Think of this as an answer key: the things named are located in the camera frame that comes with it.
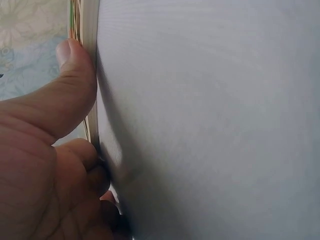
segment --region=fingernail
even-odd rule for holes
[[[63,42],[59,43],[59,45],[55,49],[56,59],[59,63],[59,67],[65,64],[71,54],[70,45],[68,40],[64,40]]]

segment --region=skin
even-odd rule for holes
[[[52,146],[84,119],[97,92],[80,44],[69,39],[56,51],[57,79],[0,102],[1,239],[129,239],[112,194],[102,196],[109,179],[95,148],[84,139]]]

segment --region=floral wallpaper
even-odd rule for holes
[[[0,100],[28,94],[59,75],[55,49],[67,38],[67,1],[0,0]],[[60,142],[83,134],[80,126]]]

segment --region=white page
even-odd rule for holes
[[[319,239],[318,0],[101,0],[97,47],[137,239]]]

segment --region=white surface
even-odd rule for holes
[[[319,239],[319,13],[101,0],[99,134],[137,239]]]

